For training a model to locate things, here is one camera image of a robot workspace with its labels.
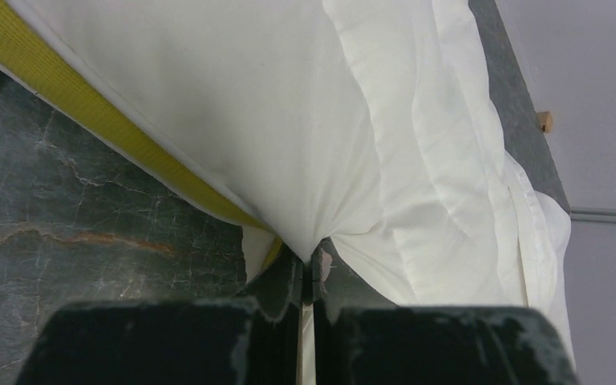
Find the grey cream ruffled pillowcase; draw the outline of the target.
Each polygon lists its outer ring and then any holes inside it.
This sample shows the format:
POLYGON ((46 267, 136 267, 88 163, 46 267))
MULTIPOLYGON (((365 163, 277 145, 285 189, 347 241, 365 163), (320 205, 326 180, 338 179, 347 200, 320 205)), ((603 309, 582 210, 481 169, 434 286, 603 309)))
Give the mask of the grey cream ruffled pillowcase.
POLYGON ((563 261, 571 220, 505 149, 466 1, 326 1, 379 160, 377 226, 340 257, 401 306, 525 306, 573 356, 563 261))

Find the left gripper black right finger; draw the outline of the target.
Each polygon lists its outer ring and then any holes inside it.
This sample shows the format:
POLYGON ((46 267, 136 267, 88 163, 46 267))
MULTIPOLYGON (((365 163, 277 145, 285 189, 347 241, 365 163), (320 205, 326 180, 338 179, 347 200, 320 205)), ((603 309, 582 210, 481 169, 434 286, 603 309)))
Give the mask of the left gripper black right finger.
POLYGON ((575 384, 562 341, 523 307, 397 306, 338 255, 310 259, 319 384, 575 384))

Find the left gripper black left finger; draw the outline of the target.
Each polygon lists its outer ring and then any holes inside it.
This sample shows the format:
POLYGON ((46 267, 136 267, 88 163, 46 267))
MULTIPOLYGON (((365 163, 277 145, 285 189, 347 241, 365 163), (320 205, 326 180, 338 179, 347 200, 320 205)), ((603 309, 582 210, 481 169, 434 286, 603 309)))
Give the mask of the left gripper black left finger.
POLYGON ((295 384, 303 264, 287 247, 231 298, 77 302, 44 326, 19 384, 295 384))

